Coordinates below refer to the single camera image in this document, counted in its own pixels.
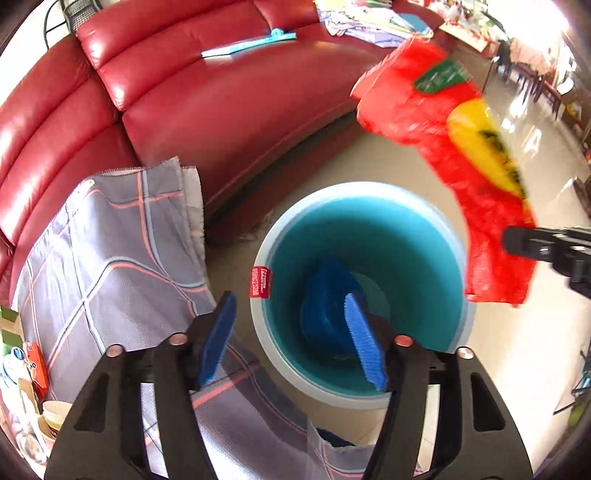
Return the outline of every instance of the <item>blue bucket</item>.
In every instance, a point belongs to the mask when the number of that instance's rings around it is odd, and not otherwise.
[[[272,271],[271,298],[251,299],[256,333],[299,390],[343,408],[384,408],[389,401],[367,382],[358,359],[335,358],[301,331],[307,282],[327,257],[352,273],[369,311],[397,333],[442,352],[465,344],[474,314],[463,295],[466,252],[441,212],[393,185],[335,185],[287,210],[255,260]]]

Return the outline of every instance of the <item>fabric tag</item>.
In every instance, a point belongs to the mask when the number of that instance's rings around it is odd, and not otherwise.
[[[271,277],[273,272],[267,267],[252,267],[251,298],[271,298]]]

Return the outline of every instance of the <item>screw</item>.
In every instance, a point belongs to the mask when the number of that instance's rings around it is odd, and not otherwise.
[[[121,345],[119,345],[118,343],[111,345],[110,347],[108,347],[107,349],[107,356],[110,356],[111,358],[114,358],[116,356],[119,356],[123,353],[123,347]]]
[[[470,360],[470,359],[474,358],[474,352],[472,351],[471,348],[469,348],[467,346],[461,346],[459,349],[456,350],[456,353],[458,356],[460,356],[466,360]]]
[[[413,339],[410,338],[408,335],[398,335],[394,339],[394,342],[398,346],[411,346],[414,343]]]
[[[185,333],[175,333],[174,335],[171,335],[168,342],[171,345],[184,345],[188,340],[189,337],[187,337]]]

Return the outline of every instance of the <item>plaid fabric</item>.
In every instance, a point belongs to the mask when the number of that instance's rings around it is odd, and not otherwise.
[[[199,177],[178,159],[83,181],[31,251],[14,309],[37,342],[50,396],[73,401],[106,347],[159,344],[211,312]],[[360,478],[372,447],[333,448],[232,339],[193,395],[220,479]],[[152,385],[142,386],[151,469],[166,476]]]

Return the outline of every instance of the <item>blue sponge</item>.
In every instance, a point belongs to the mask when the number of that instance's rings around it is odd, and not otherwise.
[[[306,284],[300,327],[306,339],[335,358],[355,358],[357,350],[345,323],[345,295],[356,292],[365,301],[361,285],[333,257],[325,258]]]

